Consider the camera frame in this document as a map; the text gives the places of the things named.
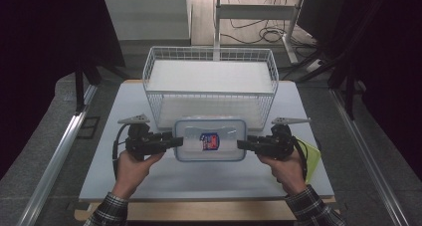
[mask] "aluminum rail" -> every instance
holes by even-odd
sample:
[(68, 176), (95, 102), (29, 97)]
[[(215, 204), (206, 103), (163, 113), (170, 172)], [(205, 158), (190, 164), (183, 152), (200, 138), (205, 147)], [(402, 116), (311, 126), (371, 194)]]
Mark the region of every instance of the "aluminum rail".
[(382, 174), (381, 169), (378, 167), (378, 164), (373, 158), (372, 153), (370, 152), (368, 145), (363, 139), (363, 136), (361, 135), (356, 123), (354, 122), (354, 120), (350, 119), (347, 112), (345, 111), (340, 93), (336, 90), (329, 91), (336, 103), (341, 117), (343, 118), (346, 124), (348, 131), (350, 132), (354, 140), (357, 151), (359, 152), (360, 157), (362, 158), (362, 161), (366, 166), (366, 169), (368, 170), (369, 175), (371, 176), (372, 181), (375, 184), (375, 187), (378, 190), (378, 193), (381, 196), (383, 203), (385, 204), (385, 208), (390, 214), (394, 225), (409, 225), (403, 213), (402, 207), (394, 194), (394, 191), (392, 190), (391, 186)]
[(69, 150), (78, 134), (78, 131), (85, 119), (89, 104), (97, 91), (97, 87), (89, 86), (85, 92), (85, 107), (79, 115), (74, 115), (63, 134), (55, 153), (47, 165), (43, 176), (38, 182), (37, 188), (34, 190), (24, 212), (21, 215), (17, 225), (34, 225), (40, 215), (41, 209), (50, 194), (50, 191), (56, 182), (56, 178), (62, 169), (62, 166), (68, 156)]

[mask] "plastic container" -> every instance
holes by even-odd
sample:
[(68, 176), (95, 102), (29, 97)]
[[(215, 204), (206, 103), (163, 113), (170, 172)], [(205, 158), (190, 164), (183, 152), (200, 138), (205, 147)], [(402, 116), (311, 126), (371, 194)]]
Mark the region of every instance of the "plastic container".
[(192, 116), (179, 119), (174, 135), (183, 136), (183, 145), (174, 148), (179, 161), (239, 161), (246, 151), (237, 140), (247, 138), (246, 123), (226, 116)]

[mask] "yellow object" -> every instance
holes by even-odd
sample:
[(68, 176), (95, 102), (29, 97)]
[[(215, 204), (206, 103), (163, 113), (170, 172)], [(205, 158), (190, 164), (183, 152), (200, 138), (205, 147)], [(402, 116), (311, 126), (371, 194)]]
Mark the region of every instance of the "yellow object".
[(320, 151), (313, 145), (297, 138), (299, 145), (304, 152), (305, 158), (307, 159), (308, 165), (308, 174), (306, 183), (309, 183), (311, 178), (313, 177), (314, 171), (317, 168), (317, 163), (320, 160)]

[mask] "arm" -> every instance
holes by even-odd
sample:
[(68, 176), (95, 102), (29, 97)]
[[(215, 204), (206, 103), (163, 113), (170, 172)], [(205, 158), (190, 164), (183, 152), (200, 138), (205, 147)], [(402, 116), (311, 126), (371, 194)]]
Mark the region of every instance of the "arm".
[(155, 154), (144, 161), (137, 161), (127, 151), (123, 151), (118, 159), (117, 180), (112, 191), (87, 220), (85, 226), (125, 225), (127, 200), (148, 175), (152, 164), (161, 159), (163, 155), (164, 153)]
[(298, 225), (345, 225), (345, 221), (322, 202), (314, 189), (306, 186), (301, 159), (296, 151), (284, 160), (263, 155), (258, 158), (271, 167), (273, 175), (288, 193), (286, 203), (298, 219)]

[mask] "human hand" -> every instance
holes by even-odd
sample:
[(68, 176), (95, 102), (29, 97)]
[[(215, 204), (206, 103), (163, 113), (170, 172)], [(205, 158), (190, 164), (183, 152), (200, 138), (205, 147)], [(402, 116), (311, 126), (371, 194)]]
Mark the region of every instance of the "human hand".
[(164, 153), (154, 154), (146, 160), (138, 161), (126, 150), (118, 158), (117, 180), (111, 193), (122, 199), (128, 199), (137, 186), (149, 174), (149, 168), (161, 159)]
[(264, 155), (258, 155), (258, 158), (271, 167), (273, 175), (283, 184), (289, 195), (299, 194), (307, 188), (303, 178), (301, 158), (296, 150), (284, 159), (273, 159)]

